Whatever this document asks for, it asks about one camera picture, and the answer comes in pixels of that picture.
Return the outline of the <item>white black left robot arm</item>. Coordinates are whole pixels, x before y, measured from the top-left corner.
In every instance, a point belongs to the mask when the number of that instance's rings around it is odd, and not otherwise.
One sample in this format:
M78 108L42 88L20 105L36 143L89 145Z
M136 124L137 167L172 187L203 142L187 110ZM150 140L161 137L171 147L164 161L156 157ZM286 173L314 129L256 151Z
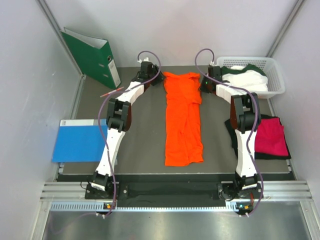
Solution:
M145 93L149 86L161 83L165 77L160 67L148 58L140 60L140 70L131 80L128 88L116 98L108 100L106 130L102 130L105 147L100 162L90 183L102 198L109 198L114 191L111 178L120 144L132 123L132 105Z

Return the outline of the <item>magenta t shirt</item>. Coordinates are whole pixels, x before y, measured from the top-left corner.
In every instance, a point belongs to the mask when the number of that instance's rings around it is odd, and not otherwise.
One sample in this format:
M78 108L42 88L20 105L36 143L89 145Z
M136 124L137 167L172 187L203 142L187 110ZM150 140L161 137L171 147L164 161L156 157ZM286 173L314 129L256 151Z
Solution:
M278 117L262 119L257 128L254 149L258 153L286 157L289 155L284 126Z

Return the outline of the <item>orange t shirt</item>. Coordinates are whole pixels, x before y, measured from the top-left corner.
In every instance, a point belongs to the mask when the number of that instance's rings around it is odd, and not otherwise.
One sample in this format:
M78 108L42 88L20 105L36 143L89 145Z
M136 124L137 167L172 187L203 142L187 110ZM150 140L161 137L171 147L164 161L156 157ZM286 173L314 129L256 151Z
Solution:
M165 161L167 167L202 163L200 74L164 73L166 92Z

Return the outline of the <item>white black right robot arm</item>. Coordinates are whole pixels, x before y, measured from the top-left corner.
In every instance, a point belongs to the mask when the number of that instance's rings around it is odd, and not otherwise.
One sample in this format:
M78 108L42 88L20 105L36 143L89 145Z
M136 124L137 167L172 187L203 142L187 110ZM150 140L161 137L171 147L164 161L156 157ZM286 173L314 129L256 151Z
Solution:
M255 139L261 123L258 96L245 88L232 86L223 80L222 70L211 63L203 74L199 90L212 93L230 104L230 124L237 138L237 166L233 192L245 198L258 185L255 165Z

